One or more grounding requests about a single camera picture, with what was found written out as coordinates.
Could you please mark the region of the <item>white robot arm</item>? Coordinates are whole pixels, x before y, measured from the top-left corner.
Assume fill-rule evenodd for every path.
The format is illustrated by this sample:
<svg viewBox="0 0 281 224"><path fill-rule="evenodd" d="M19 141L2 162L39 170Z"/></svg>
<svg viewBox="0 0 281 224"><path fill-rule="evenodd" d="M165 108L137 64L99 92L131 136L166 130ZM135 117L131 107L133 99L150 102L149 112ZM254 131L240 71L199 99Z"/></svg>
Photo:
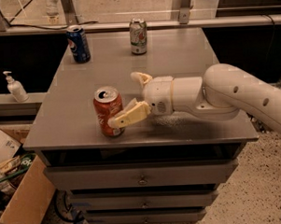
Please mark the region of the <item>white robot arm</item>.
<svg viewBox="0 0 281 224"><path fill-rule="evenodd" d="M236 66L217 63L201 77L152 77L133 72L131 78L140 84L143 100L133 99L110 118L112 128L127 127L151 114L186 112L216 120L233 119L243 110L281 133L281 89Z"/></svg>

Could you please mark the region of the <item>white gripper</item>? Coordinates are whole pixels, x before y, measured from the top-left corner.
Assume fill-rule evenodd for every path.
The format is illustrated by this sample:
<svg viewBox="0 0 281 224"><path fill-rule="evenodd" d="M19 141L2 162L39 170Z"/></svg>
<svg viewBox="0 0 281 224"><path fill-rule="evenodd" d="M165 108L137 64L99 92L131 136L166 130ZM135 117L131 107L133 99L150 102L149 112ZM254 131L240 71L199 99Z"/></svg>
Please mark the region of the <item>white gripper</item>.
<svg viewBox="0 0 281 224"><path fill-rule="evenodd" d="M133 98L119 113L111 117L107 124L111 128L124 128L144 120L152 112L154 115L171 115L173 77L154 77L141 72L132 72L131 78L143 88L145 101Z"/></svg>

